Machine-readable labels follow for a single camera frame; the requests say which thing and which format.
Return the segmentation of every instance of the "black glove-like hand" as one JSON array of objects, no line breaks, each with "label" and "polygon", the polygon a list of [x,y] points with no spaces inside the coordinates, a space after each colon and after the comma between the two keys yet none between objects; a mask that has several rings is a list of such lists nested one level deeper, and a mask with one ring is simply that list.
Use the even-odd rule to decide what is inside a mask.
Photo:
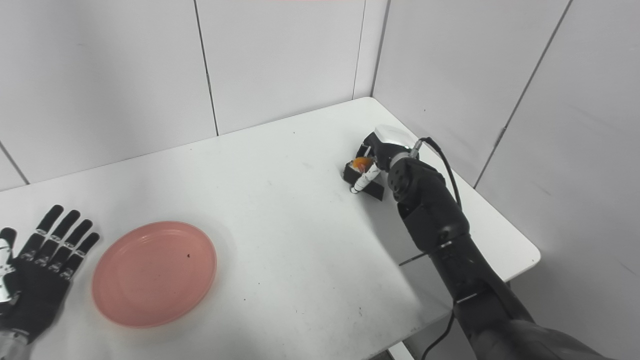
[{"label": "black glove-like hand", "polygon": [[11,255],[15,230],[6,227],[0,231],[0,329],[21,334],[29,343],[51,326],[71,278],[100,238],[91,233],[80,243],[93,225],[83,220],[62,243],[80,217],[77,210],[70,211],[46,238],[63,210],[60,205],[51,208],[16,258]]}]

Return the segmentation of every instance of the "robotic hand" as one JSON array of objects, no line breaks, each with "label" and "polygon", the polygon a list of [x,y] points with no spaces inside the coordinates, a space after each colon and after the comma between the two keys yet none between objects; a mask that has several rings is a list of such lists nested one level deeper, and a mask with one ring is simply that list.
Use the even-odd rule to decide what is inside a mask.
[{"label": "robotic hand", "polygon": [[71,279],[86,253],[100,236],[83,220],[62,244],[80,212],[70,211],[47,238],[47,233],[63,213],[55,205],[44,216],[16,258],[12,256],[16,232],[0,231],[0,359],[21,359],[26,346],[39,337],[60,310]]},{"label": "robotic hand", "polygon": [[455,317],[476,357],[479,360],[607,359],[567,334],[534,323],[471,239],[469,222],[448,191],[444,177],[418,159],[422,143],[430,144],[440,154],[452,178],[440,148],[430,138],[422,138],[412,147],[410,139],[398,129],[377,127],[363,141],[357,154],[372,159],[372,165],[353,181],[345,171],[345,180],[353,185],[351,192],[367,192],[366,189],[375,185],[372,181],[380,170],[388,172],[388,187],[393,191],[400,217],[413,242],[429,255],[449,290]]}]

